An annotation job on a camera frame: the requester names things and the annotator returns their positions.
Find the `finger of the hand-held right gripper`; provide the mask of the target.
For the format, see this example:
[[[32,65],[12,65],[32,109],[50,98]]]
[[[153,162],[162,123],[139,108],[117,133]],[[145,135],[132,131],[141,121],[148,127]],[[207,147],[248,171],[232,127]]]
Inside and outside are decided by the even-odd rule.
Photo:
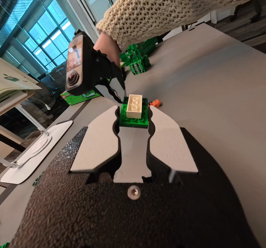
[[[121,103],[121,99],[117,96],[117,93],[112,90],[112,88],[108,85],[96,85],[95,89],[102,95],[103,97],[107,98],[116,103]]]
[[[110,79],[109,86],[114,93],[114,99],[118,103],[123,103],[124,97],[126,97],[125,83],[121,83],[118,78],[115,77]]]

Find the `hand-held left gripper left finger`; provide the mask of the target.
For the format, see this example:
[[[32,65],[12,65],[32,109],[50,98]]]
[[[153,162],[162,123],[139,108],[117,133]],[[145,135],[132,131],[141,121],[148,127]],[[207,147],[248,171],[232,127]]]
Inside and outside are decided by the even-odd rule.
[[[113,106],[88,125],[71,172],[96,173],[109,161],[121,157],[121,142],[115,128],[119,115],[120,107]]]

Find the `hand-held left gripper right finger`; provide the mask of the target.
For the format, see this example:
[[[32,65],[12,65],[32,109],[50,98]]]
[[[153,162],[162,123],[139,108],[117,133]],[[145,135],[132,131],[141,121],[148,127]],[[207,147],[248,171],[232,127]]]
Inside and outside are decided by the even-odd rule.
[[[178,173],[195,174],[199,170],[178,123],[158,108],[149,107],[150,137],[147,143],[147,167],[152,179],[165,177],[174,182]]]

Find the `green and white lego assembly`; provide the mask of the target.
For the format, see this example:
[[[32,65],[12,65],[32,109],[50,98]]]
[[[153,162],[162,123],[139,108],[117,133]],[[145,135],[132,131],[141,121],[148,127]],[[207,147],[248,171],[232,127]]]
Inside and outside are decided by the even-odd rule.
[[[148,128],[148,101],[142,95],[124,97],[119,125],[121,127]]]

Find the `green lego box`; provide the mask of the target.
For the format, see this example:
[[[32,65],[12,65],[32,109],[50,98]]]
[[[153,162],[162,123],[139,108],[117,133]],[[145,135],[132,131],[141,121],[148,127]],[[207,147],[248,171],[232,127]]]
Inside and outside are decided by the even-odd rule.
[[[79,96],[73,96],[70,93],[68,93],[67,91],[64,91],[63,93],[61,93],[61,97],[70,105],[75,105],[81,102],[84,102],[86,100],[90,100],[96,97],[101,96],[100,94],[96,93],[95,91],[91,90],[88,93],[79,95]]]

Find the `green lego creeper model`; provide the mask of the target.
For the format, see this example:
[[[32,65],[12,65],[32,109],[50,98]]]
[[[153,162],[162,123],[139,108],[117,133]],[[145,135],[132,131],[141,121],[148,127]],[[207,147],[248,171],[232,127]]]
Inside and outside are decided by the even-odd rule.
[[[119,58],[125,66],[129,66],[133,75],[145,73],[151,67],[149,55],[155,50],[157,42],[157,37],[153,37],[130,45],[124,53],[119,55]]]

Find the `person's right hand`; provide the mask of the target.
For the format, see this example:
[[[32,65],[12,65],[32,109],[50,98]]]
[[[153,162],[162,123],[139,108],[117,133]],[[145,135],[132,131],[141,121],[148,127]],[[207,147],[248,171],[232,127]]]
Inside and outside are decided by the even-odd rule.
[[[111,62],[114,62],[119,68],[120,66],[120,53],[121,50],[115,40],[104,32],[100,33],[98,40],[96,41],[94,50],[99,50],[101,53],[106,54]]]

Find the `large window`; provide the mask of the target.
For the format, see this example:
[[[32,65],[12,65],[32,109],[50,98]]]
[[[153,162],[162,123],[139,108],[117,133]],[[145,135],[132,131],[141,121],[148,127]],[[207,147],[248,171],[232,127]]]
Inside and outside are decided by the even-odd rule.
[[[74,35],[66,0],[1,0],[0,56],[40,80],[62,68]]]

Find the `instruction booklet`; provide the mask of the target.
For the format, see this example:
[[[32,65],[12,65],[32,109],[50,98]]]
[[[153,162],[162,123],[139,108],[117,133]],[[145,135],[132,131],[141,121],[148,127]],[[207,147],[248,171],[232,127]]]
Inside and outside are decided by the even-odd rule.
[[[0,59],[0,96],[28,90],[39,90],[37,81],[2,58]]]

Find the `wooden board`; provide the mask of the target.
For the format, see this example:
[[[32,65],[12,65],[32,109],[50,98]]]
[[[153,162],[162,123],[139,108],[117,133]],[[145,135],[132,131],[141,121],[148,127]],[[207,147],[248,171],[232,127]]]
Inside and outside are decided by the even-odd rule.
[[[14,108],[24,100],[31,97],[35,90],[17,90],[15,93],[12,93],[10,96],[5,96],[4,100],[1,100],[0,102],[0,115],[3,115],[10,109]]]

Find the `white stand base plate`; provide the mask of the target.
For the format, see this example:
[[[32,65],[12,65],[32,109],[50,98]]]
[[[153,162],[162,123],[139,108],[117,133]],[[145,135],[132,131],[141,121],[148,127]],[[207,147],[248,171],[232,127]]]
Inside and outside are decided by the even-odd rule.
[[[1,159],[1,163],[8,167],[6,173],[1,177],[1,183],[21,184],[27,180],[72,124],[73,121],[70,120],[52,126],[14,162]]]

